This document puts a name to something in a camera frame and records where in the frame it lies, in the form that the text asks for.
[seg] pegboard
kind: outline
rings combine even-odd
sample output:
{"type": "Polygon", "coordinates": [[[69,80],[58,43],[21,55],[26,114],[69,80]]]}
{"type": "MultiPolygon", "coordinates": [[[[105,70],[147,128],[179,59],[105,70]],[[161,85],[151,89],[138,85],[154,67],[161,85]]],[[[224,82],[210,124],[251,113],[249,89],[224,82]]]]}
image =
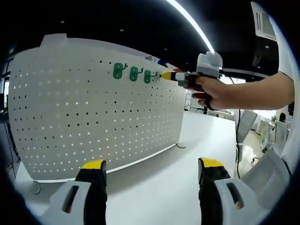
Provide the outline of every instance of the pegboard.
{"type": "Polygon", "coordinates": [[[35,180],[74,178],[87,162],[115,169],[152,155],[180,136],[185,90],[152,77],[129,79],[131,67],[169,69],[136,56],[79,44],[17,54],[8,96],[12,134],[35,180]],[[127,67],[114,79],[115,63],[127,67]]]}

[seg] led light strip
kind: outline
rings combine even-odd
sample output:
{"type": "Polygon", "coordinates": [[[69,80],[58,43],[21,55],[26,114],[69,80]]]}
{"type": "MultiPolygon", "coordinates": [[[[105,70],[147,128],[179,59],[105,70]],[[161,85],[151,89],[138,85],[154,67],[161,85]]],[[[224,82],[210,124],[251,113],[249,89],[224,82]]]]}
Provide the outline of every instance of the led light strip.
{"type": "Polygon", "coordinates": [[[203,41],[205,42],[208,49],[214,53],[215,50],[213,49],[212,45],[210,44],[210,41],[205,36],[204,32],[201,30],[201,28],[198,26],[196,21],[191,17],[191,15],[175,0],[166,0],[169,2],[175,9],[177,9],[186,19],[189,21],[189,23],[194,27],[194,29],[198,32],[198,34],[201,36],[203,41]]]}

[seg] floor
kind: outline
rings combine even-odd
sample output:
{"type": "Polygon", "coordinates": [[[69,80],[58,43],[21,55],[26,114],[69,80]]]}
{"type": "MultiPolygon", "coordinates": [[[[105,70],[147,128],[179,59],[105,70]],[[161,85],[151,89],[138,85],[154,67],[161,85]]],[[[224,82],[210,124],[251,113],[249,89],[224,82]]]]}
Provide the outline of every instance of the floor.
{"type": "MultiPolygon", "coordinates": [[[[250,130],[244,141],[242,160],[239,163],[240,177],[245,175],[258,162],[258,160],[252,162],[253,157],[263,156],[260,148],[261,141],[262,139],[260,135],[258,135],[255,131],[250,130]]],[[[234,177],[238,177],[237,163],[235,164],[234,177]]]]}

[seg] black ceiling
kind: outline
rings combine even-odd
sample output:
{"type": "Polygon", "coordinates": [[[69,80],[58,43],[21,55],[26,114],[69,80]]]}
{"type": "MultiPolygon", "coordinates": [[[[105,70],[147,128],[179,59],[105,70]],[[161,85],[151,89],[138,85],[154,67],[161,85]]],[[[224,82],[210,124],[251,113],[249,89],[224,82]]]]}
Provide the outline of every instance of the black ceiling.
{"type": "MultiPolygon", "coordinates": [[[[195,19],[214,50],[221,54],[224,68],[266,75],[276,73],[277,44],[255,35],[250,1],[177,2],[195,19]],[[255,59],[259,62],[253,66],[255,59]]],[[[11,22],[7,32],[11,43],[16,43],[14,53],[39,46],[45,34],[67,33],[68,37],[125,45],[193,71],[198,54],[208,50],[189,22],[166,0],[43,1],[32,6],[26,3],[16,10],[19,19],[11,22]]],[[[247,80],[252,77],[234,75],[247,80]]]]}

